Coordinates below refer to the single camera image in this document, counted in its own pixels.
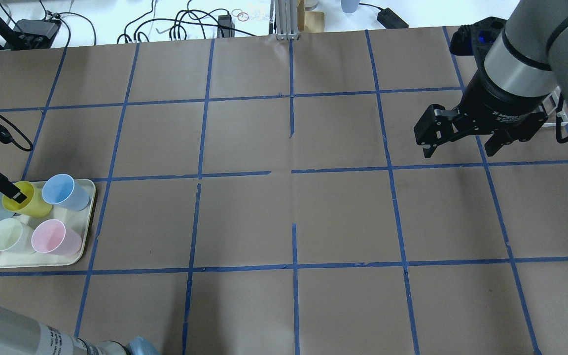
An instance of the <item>white background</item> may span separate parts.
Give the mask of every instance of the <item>white background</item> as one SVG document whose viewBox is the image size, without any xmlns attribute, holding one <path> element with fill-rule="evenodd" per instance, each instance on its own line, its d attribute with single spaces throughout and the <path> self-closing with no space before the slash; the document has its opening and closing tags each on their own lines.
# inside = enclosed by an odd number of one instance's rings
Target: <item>white background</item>
<svg viewBox="0 0 568 355">
<path fill-rule="evenodd" d="M 410 27 L 467 25 L 488 16 L 509 18 L 518 2 L 518 0 L 367 0 L 369 4 L 390 7 Z M 2 3 L 9 4 L 14 20 L 43 18 L 43 9 L 38 0 L 2 0 Z M 151 0 L 43 0 L 43 3 L 52 12 L 73 11 L 88 17 L 95 25 L 98 44 L 110 44 L 115 43 L 117 37 L 124 31 L 126 23 L 150 9 Z M 186 3 L 187 0 L 158 0 L 156 18 L 174 18 L 179 10 L 185 9 Z M 241 9 L 249 14 L 246 22 L 234 19 L 237 29 L 259 36 L 268 33 L 270 0 L 193 0 L 190 4 L 191 9 L 204 11 L 218 7 L 225 7 L 230 11 Z M 376 21 L 378 10 L 373 7 L 359 6 L 356 12 L 346 14 L 341 10 L 340 0 L 319 0 L 315 11 L 325 12 L 327 32 L 383 28 Z M 1 9 L 0 14 L 6 19 Z M 64 18 L 72 29 L 70 46 L 93 43 L 92 30 L 85 20 L 77 16 Z M 136 25 L 149 18 L 152 18 L 152 15 L 148 15 Z M 145 25 L 144 33 L 150 33 L 151 41 L 169 40 L 167 33 L 160 35 L 156 33 L 156 29 L 167 29 L 170 24 L 171 22 L 155 22 Z M 131 36 L 136 25 L 129 27 Z M 203 38 L 199 26 L 186 25 L 186 27 L 188 38 Z M 205 33 L 208 38 L 212 38 L 216 34 L 216 29 L 206 28 Z M 52 47 L 64 47 L 66 40 L 67 30 L 63 26 Z"/>
</svg>

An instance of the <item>tray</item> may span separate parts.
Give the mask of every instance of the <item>tray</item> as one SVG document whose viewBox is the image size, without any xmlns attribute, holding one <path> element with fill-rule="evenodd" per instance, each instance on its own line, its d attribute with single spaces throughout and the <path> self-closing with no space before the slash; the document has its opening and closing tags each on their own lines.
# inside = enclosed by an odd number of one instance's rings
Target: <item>tray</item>
<svg viewBox="0 0 568 355">
<path fill-rule="evenodd" d="M 52 211 L 42 218 L 34 218 L 26 215 L 16 215 L 13 218 L 29 225 L 32 229 L 38 227 L 41 222 L 48 219 L 58 219 L 63 222 L 67 227 L 72 228 L 76 233 L 80 234 L 83 238 L 83 244 L 76 254 L 70 256 L 60 256 L 51 254 L 42 254 L 35 252 L 34 254 L 11 254 L 9 252 L 0 252 L 0 268 L 12 267 L 49 267 L 49 266 L 63 266 L 72 265 L 80 259 L 85 251 L 85 244 L 89 225 L 91 223 L 91 216 L 93 206 L 95 205 L 95 184 L 91 180 L 80 179 L 76 180 L 85 191 L 91 196 L 91 202 L 82 211 L 69 211 L 62 207 L 54 206 Z M 44 181 L 32 182 L 34 187 L 42 188 L 45 185 Z"/>
</svg>

